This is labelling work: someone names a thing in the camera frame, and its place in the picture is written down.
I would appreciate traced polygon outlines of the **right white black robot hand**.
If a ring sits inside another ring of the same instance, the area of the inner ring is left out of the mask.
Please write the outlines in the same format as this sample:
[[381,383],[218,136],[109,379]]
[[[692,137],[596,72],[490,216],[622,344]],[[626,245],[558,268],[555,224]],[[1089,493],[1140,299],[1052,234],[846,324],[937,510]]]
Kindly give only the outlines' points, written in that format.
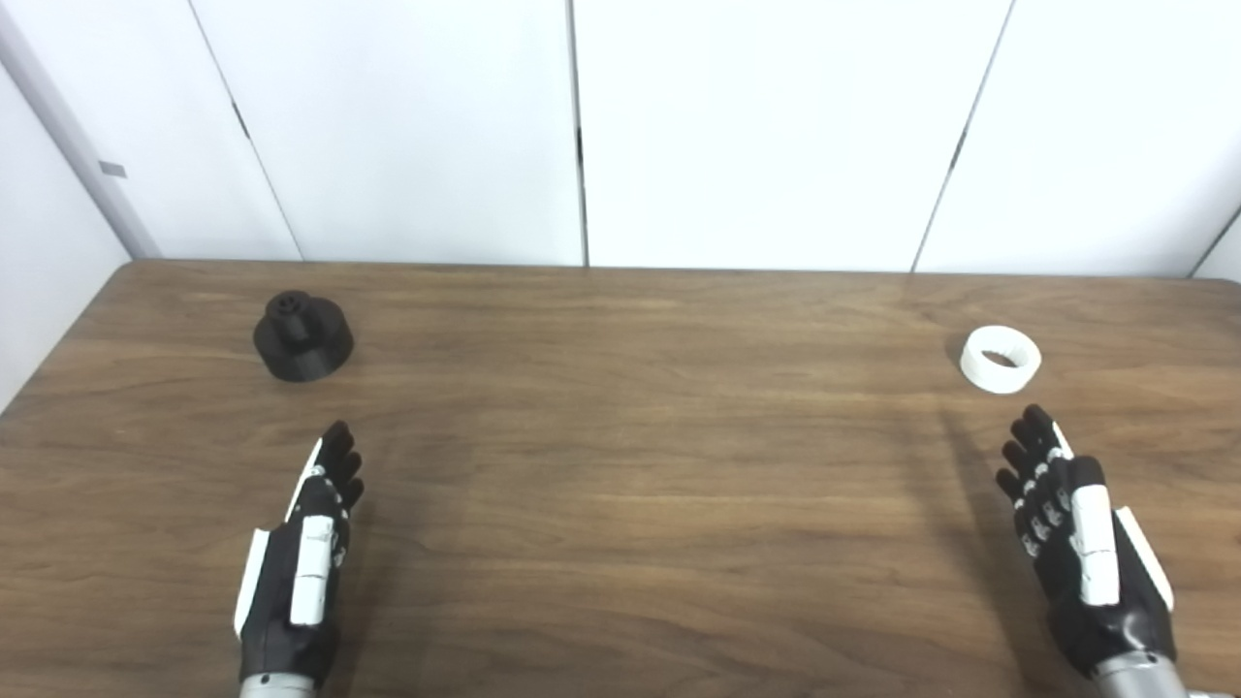
[[1131,509],[1113,504],[1100,460],[1073,455],[1059,421],[1036,402],[1010,432],[997,486],[1011,504],[1060,653],[1086,677],[1121,655],[1175,661],[1170,584]]

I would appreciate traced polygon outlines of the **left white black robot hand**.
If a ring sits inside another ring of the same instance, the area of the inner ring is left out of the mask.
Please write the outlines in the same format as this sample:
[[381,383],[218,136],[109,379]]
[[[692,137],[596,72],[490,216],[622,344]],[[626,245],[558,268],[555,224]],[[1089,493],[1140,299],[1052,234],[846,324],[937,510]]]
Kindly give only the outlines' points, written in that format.
[[253,532],[232,619],[240,696],[315,697],[326,683],[351,514],[365,489],[360,468],[352,432],[336,421],[307,457],[280,525]]

